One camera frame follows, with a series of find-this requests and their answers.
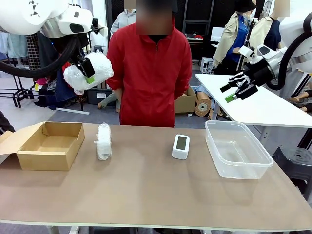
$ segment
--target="man in red jacket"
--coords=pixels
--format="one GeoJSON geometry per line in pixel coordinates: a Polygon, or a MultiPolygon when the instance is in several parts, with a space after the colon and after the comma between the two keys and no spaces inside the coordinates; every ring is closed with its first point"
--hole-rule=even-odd
{"type": "Polygon", "coordinates": [[[118,30],[110,41],[107,57],[114,76],[107,83],[121,101],[121,125],[174,127],[174,100],[192,76],[191,49],[174,27],[176,0],[172,5],[170,0],[141,2],[137,23],[118,30]]]}

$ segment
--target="red jacket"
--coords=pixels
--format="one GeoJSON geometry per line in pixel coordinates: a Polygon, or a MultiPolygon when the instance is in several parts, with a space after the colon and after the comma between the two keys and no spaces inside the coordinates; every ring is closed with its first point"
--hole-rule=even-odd
{"type": "Polygon", "coordinates": [[[137,34],[137,24],[119,29],[112,37],[107,58],[114,76],[107,80],[123,89],[121,125],[174,127],[174,100],[189,87],[192,56],[186,37],[173,26],[158,44],[137,34]]]}

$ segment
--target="open cardboard box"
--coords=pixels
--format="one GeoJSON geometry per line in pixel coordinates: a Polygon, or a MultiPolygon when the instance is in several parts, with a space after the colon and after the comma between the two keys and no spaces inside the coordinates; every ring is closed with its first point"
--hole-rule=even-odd
{"type": "Polygon", "coordinates": [[[83,140],[82,123],[42,122],[0,136],[0,155],[16,153],[23,170],[68,171],[83,140]]]}
{"type": "Polygon", "coordinates": [[[175,100],[175,113],[193,113],[196,106],[197,96],[193,88],[190,86],[186,91],[186,95],[182,95],[175,100]]]}

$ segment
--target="transparent storage box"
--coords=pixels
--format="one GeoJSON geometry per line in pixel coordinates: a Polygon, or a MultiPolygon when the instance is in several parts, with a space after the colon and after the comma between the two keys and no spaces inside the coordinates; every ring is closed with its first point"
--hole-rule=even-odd
{"type": "Polygon", "coordinates": [[[206,142],[220,176],[261,179],[273,159],[245,124],[207,121],[206,142]]]}

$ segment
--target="white plastic wrapped package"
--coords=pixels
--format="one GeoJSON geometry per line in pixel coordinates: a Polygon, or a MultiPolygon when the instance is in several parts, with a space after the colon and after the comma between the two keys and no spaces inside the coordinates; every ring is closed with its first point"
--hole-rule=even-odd
{"type": "Polygon", "coordinates": [[[106,160],[112,155],[111,127],[103,123],[97,129],[97,157],[99,160],[106,160]]]}
{"type": "Polygon", "coordinates": [[[64,80],[78,95],[83,95],[85,90],[92,89],[114,75],[112,63],[102,52],[92,52],[86,55],[86,57],[89,58],[95,71],[92,83],[89,84],[87,82],[86,77],[75,65],[66,68],[64,72],[64,80]]]}

